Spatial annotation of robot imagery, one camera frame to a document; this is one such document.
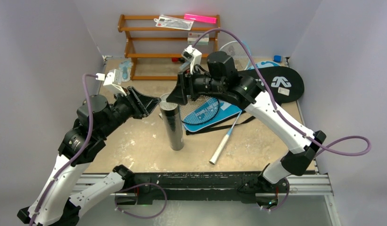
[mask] white label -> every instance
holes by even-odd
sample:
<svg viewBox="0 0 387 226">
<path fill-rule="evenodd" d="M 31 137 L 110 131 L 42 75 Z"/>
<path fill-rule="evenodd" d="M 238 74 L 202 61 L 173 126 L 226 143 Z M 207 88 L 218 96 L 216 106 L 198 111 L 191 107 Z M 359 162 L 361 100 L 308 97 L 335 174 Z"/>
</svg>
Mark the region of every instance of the white label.
<svg viewBox="0 0 387 226">
<path fill-rule="evenodd" d="M 289 96 L 289 89 L 278 87 L 278 93 L 281 93 L 281 94 L 283 94 L 285 96 Z"/>
</svg>

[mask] black strap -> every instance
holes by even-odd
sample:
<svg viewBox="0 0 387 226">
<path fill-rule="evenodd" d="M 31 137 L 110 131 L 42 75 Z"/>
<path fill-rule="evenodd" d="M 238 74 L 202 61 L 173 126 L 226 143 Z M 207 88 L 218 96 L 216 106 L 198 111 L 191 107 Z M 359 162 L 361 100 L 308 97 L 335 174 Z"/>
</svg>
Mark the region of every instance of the black strap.
<svg viewBox="0 0 387 226">
<path fill-rule="evenodd" d="M 235 126 L 246 124 L 246 123 L 252 121 L 253 119 L 255 119 L 255 117 L 251 116 L 247 120 L 245 120 L 239 124 L 235 124 Z M 230 129 L 231 127 L 232 127 L 232 125 L 218 126 L 218 127 L 204 128 L 204 129 L 201 129 L 201 130 L 196 131 L 196 132 L 190 132 L 188 130 L 185 130 L 185 133 L 187 135 L 201 134 L 201 133 L 208 133 L 208 132 L 213 132 L 213 131 L 222 130 L 222 129 Z"/>
</svg>

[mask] pink box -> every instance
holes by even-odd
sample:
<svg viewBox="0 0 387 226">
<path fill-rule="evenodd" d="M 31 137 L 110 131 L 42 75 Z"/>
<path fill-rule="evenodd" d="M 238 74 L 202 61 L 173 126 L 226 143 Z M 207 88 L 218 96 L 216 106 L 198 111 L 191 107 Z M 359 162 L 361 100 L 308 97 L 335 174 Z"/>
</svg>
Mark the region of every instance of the pink box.
<svg viewBox="0 0 387 226">
<path fill-rule="evenodd" d="M 217 18 L 214 18 L 214 17 L 198 16 L 198 15 L 192 15 L 192 14 L 184 14 L 184 19 L 205 22 L 210 24 L 215 24 L 217 21 Z"/>
</svg>

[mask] logo on racket bag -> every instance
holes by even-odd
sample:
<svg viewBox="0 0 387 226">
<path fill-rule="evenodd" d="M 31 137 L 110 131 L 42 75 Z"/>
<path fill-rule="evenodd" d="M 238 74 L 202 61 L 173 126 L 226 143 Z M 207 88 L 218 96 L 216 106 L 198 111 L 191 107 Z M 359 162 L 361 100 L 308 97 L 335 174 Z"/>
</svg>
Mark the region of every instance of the logo on racket bag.
<svg viewBox="0 0 387 226">
<path fill-rule="evenodd" d="M 279 87 L 280 85 L 283 85 L 286 88 L 292 87 L 290 82 L 285 77 L 275 76 L 273 78 L 273 82 L 271 83 L 271 87 Z"/>
</svg>

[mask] white wall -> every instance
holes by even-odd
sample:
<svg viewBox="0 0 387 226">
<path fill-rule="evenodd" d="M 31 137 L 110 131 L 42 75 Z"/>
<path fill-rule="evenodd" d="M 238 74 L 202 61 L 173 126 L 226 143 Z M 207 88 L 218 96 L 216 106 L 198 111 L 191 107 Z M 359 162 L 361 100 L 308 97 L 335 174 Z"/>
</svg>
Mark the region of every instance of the white wall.
<svg viewBox="0 0 387 226">
<path fill-rule="evenodd" d="M 0 1 L 0 225 L 48 179 L 102 57 L 72 0 Z M 90 82 L 90 90 L 95 90 Z"/>
<path fill-rule="evenodd" d="M 126 37 L 117 31 L 120 14 L 199 15 L 220 14 L 222 27 L 246 41 L 254 56 L 290 56 L 314 16 L 321 0 L 75 0 L 79 11 L 103 55 L 123 56 Z M 145 32 L 135 36 L 148 35 Z M 220 43 L 231 40 L 219 36 Z M 137 42 L 139 52 L 181 52 L 186 44 L 154 45 Z"/>
<path fill-rule="evenodd" d="M 307 126 L 329 143 L 348 135 L 370 138 L 362 157 L 322 154 L 345 226 L 387 225 L 387 0 L 324 0 L 291 63 L 305 81 Z M 363 150 L 361 141 L 336 145 Z"/>
</svg>

